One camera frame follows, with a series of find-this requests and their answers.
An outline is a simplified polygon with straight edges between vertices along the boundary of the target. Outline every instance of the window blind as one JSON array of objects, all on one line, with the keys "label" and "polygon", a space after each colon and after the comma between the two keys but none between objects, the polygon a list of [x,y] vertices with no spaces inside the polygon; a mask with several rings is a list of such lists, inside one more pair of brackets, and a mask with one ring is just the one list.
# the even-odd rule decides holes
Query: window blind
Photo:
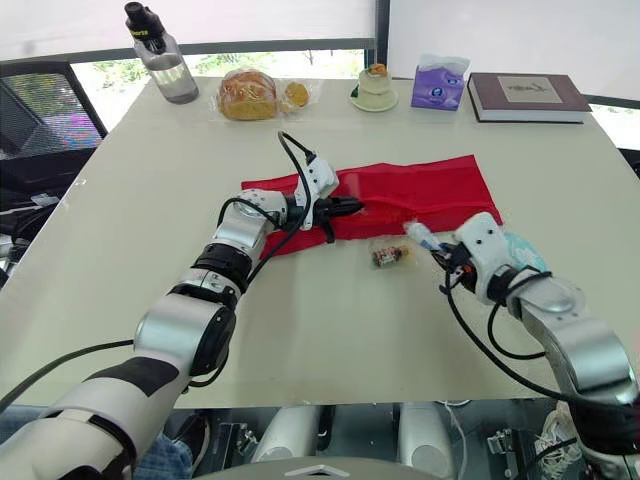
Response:
[{"label": "window blind", "polygon": [[640,2],[393,0],[392,74],[413,78],[423,52],[467,57],[468,72],[568,74],[584,94],[640,100]]},{"label": "window blind", "polygon": [[[0,60],[131,47],[125,3],[0,0]],[[375,36],[375,0],[141,3],[160,16],[180,44],[362,39],[361,48],[371,48]]]}]

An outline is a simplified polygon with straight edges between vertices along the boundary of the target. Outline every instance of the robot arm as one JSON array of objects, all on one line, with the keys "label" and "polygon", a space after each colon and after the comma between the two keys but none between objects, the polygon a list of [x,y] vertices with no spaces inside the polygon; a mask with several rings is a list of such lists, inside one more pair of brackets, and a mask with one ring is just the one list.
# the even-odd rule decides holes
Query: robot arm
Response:
[{"label": "robot arm", "polygon": [[637,409],[629,407],[640,398],[638,383],[615,333],[588,311],[580,288],[516,268],[490,214],[475,215],[454,238],[457,245],[431,241],[434,258],[480,302],[506,305],[542,345],[560,392],[574,399],[569,405],[580,447],[601,475],[594,478],[637,479]]},{"label": "robot arm", "polygon": [[310,157],[303,172],[311,198],[302,184],[293,196],[242,192],[240,198],[270,220],[232,202],[211,243],[141,320],[133,357],[91,375],[3,444],[0,478],[16,472],[33,479],[131,477],[192,378],[224,367],[234,309],[259,265],[267,234],[299,224],[306,201],[312,208],[302,222],[305,230],[324,225],[330,231],[329,218],[362,207],[351,197],[329,197],[338,185],[335,172]]}]

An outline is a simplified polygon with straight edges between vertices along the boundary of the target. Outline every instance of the purple tissue box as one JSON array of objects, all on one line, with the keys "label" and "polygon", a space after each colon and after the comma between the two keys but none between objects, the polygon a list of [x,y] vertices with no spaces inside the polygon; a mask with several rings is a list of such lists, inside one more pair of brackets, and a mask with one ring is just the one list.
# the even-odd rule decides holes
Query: purple tissue box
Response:
[{"label": "purple tissue box", "polygon": [[411,106],[458,110],[464,90],[462,75],[444,67],[420,71],[416,68]]}]

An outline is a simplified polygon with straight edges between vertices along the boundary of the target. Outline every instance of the tissue box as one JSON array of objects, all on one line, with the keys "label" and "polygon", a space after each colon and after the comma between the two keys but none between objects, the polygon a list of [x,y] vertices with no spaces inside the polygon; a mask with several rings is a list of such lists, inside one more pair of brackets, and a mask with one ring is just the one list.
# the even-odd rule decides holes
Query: tissue box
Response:
[{"label": "tissue box", "polygon": [[432,53],[420,55],[411,106],[458,110],[464,90],[462,76],[467,68],[468,58],[440,57]]},{"label": "tissue box", "polygon": [[461,74],[446,67],[421,70],[418,66],[411,106],[455,111],[458,110],[463,91],[464,79]]}]

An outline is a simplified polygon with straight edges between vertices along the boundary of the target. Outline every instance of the table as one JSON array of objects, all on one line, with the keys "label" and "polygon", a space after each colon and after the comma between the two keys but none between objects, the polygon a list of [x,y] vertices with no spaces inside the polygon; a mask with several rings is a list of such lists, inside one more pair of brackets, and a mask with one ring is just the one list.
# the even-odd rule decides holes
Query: table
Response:
[{"label": "table", "polygon": [[[348,101],[353,82],[335,80],[324,81],[319,103],[299,116],[232,122],[210,107],[219,80],[197,81],[201,96],[188,105],[165,102],[153,85],[143,90],[0,292],[0,393],[58,355],[131,338],[207,243],[220,205],[241,180],[292,173],[278,129],[336,168],[475,154],[506,227],[583,288],[628,352],[637,349],[640,182],[593,118],[584,125],[479,124],[466,93],[457,113],[410,108],[409,81],[394,81],[396,108],[369,114]],[[368,247],[366,240],[338,241],[271,261],[236,311],[224,373],[177,405],[534,395],[465,337],[426,252],[376,271]],[[457,295],[484,335],[487,309],[471,294]],[[537,348],[517,321],[499,317],[497,327],[508,348]],[[119,349],[75,360],[20,403],[49,404],[126,358]],[[544,360],[512,365],[555,387]]]}]

